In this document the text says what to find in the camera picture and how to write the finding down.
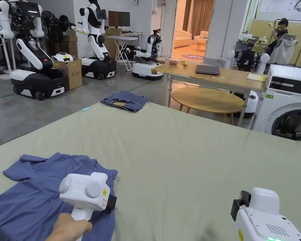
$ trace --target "white chair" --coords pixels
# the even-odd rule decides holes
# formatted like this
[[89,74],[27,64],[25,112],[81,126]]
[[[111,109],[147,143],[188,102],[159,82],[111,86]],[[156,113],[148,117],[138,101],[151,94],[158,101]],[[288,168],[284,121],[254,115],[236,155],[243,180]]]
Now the white chair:
[[289,64],[294,53],[294,48],[298,44],[298,41],[295,40],[296,37],[296,35],[289,35],[287,33],[283,35],[276,43],[268,64]]
[[207,39],[207,36],[209,35],[209,32],[208,31],[201,31],[200,35],[198,36],[194,36],[194,43],[197,43],[197,40],[198,39]]

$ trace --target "washing machine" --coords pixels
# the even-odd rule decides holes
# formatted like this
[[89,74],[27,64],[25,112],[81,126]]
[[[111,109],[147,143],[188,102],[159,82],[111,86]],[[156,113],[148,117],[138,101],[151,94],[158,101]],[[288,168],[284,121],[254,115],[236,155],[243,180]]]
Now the washing machine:
[[252,130],[301,141],[301,68],[271,65]]

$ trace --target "laptop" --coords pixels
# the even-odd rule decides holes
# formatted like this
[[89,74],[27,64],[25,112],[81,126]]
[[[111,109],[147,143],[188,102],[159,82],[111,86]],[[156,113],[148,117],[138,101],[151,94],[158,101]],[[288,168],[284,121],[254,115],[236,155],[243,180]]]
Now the laptop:
[[216,66],[197,65],[196,73],[204,73],[206,75],[220,75],[221,72]]

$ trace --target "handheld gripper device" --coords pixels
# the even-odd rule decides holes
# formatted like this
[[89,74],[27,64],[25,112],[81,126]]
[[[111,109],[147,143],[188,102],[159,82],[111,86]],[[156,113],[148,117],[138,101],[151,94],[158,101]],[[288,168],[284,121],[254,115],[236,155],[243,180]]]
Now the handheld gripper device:
[[88,221],[94,211],[110,213],[115,208],[117,197],[110,194],[107,178],[105,173],[93,172],[90,176],[68,174],[62,179],[59,198],[74,206],[73,219]]

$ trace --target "green indicator light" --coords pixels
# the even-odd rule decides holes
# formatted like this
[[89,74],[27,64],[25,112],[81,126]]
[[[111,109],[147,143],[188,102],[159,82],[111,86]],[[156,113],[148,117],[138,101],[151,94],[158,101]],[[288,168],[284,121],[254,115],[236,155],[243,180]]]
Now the green indicator light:
[[267,237],[267,240],[270,240],[270,241],[284,241],[284,240],[275,239],[275,238],[270,238],[270,237]]

